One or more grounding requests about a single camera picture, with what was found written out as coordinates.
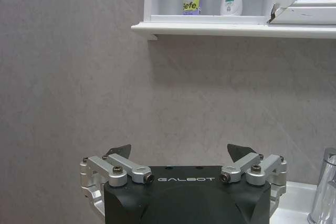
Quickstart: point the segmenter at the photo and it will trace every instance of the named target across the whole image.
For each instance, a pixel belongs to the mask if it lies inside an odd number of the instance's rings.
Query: white shelf
[[[307,7],[311,13],[318,13],[323,8],[323,17],[315,15],[315,21],[312,22],[321,25],[307,24],[312,18],[301,18],[305,13],[298,12],[293,18],[295,12],[292,9],[296,7],[291,5],[298,3],[297,0],[243,0],[242,16],[219,16],[221,0],[203,0],[202,15],[183,16],[182,2],[183,0],[144,0],[144,22],[132,26],[132,30],[152,40],[157,39],[155,35],[159,34],[336,38],[336,26],[327,25],[333,24],[333,20],[336,23],[335,15],[327,13],[331,10],[330,1],[326,2],[328,6],[321,1],[318,2],[318,7]],[[276,18],[271,19],[274,6]],[[324,17],[328,17],[328,22],[323,21]]]

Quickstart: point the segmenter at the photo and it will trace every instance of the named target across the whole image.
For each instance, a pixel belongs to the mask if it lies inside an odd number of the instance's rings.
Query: white window frame
[[[270,23],[336,25],[336,0],[280,0]]]

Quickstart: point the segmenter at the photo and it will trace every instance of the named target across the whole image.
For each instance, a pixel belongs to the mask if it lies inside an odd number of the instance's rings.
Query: faucet
[[[311,213],[310,224],[336,224],[336,149],[324,152],[322,169]]]

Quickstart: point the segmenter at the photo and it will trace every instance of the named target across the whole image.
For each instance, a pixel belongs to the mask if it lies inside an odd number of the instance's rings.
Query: shelf ledge
[[[153,23],[140,22],[131,29],[156,40],[155,35],[212,35],[279,38],[325,38],[336,39],[333,25],[249,25],[249,24],[203,24],[203,23]]]

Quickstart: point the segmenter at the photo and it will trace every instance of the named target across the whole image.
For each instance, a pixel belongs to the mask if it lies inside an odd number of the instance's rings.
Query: sink
[[[314,185],[287,182],[287,192],[280,197],[279,207],[270,224],[307,224],[316,188]]]

